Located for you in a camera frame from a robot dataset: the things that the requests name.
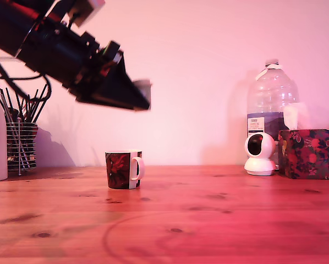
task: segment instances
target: mug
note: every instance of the mug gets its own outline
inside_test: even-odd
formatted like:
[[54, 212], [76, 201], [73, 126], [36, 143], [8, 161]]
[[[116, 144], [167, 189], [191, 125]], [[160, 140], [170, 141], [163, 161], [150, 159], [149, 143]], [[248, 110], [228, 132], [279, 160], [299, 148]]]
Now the mug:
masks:
[[145, 174], [142, 151], [106, 152], [107, 183], [111, 189], [134, 189]]

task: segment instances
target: white camera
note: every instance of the white camera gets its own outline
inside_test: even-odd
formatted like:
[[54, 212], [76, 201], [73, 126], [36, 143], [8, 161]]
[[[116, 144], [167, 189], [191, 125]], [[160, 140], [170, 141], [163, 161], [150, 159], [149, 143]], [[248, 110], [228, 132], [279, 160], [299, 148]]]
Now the white camera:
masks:
[[251, 175], [268, 176], [276, 169], [270, 157], [275, 152], [274, 139], [267, 133], [254, 133], [245, 141], [245, 152], [249, 155], [244, 169]]

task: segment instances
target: wooden table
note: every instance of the wooden table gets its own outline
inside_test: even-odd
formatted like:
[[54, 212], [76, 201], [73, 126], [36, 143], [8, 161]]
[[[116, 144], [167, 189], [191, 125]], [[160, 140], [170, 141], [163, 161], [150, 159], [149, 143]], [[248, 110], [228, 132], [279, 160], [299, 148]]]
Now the wooden table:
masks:
[[147, 167], [112, 190], [105, 168], [38, 168], [0, 182], [0, 263], [329, 264], [329, 180]]

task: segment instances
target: metal pen holder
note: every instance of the metal pen holder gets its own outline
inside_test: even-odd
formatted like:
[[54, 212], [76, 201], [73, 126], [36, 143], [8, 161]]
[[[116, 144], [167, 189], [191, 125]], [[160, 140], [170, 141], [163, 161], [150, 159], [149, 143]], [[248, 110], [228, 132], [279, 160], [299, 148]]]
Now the metal pen holder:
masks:
[[37, 134], [36, 123], [6, 123], [7, 125], [7, 162], [8, 171], [29, 171], [36, 168], [34, 139]]

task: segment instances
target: floral tissue box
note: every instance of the floral tissue box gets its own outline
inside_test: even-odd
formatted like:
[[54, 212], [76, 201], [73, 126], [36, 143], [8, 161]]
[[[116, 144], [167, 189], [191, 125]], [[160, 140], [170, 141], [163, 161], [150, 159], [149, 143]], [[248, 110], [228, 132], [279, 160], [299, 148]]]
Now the floral tissue box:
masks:
[[291, 179], [329, 180], [329, 130], [280, 130], [279, 173]]

